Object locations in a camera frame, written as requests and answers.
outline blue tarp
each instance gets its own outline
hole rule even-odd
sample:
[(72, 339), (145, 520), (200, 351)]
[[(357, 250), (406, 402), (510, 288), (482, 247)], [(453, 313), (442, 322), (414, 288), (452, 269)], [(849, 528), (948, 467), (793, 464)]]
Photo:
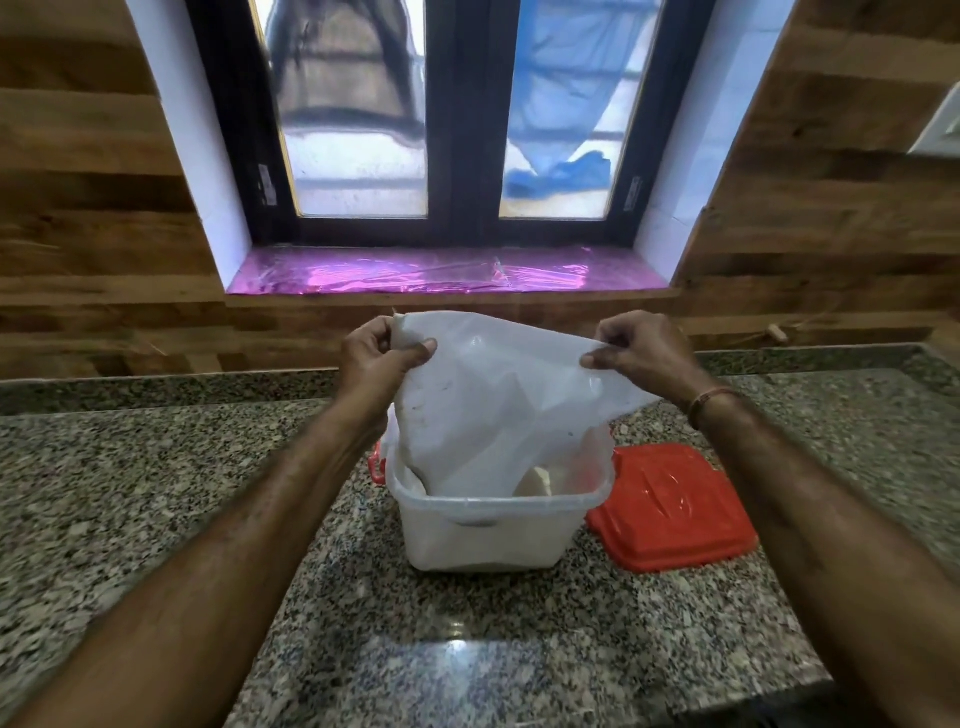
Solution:
[(610, 186), (608, 159), (570, 158), (596, 128), (657, 9), (654, 0), (522, 0), (508, 137), (536, 174), (508, 173), (508, 197)]

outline window pane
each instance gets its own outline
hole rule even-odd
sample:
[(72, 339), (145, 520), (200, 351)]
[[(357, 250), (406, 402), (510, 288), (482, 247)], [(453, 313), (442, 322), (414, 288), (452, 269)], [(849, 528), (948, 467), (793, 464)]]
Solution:
[(500, 217), (602, 220), (662, 0), (521, 0)]
[(254, 0), (300, 213), (425, 217), (424, 0)]

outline white wall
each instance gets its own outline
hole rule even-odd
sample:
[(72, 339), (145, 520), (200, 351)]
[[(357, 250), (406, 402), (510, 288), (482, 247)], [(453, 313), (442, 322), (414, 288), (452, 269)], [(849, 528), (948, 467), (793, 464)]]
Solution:
[(794, 0), (717, 0), (635, 250), (672, 280)]
[(127, 0), (190, 194), (226, 288), (251, 247), (227, 145), (183, 0)]

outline pink foil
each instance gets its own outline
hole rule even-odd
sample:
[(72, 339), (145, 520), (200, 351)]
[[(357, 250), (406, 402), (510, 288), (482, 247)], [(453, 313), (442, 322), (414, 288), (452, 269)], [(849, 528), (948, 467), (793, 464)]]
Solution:
[(620, 248), (254, 248), (228, 293), (531, 293), (666, 288)]

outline countertop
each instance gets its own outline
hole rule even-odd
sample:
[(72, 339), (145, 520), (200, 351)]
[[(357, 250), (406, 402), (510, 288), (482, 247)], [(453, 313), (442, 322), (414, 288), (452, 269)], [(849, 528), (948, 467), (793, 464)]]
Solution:
[[(731, 379), (960, 562), (955, 400), (895, 369)], [(0, 418), (0, 721), (323, 403)], [(663, 403), (614, 433), (713, 457)], [(228, 725), (649, 725), (826, 678), (762, 552), (635, 575), (581, 530), (550, 571), (422, 574), (361, 464)]]

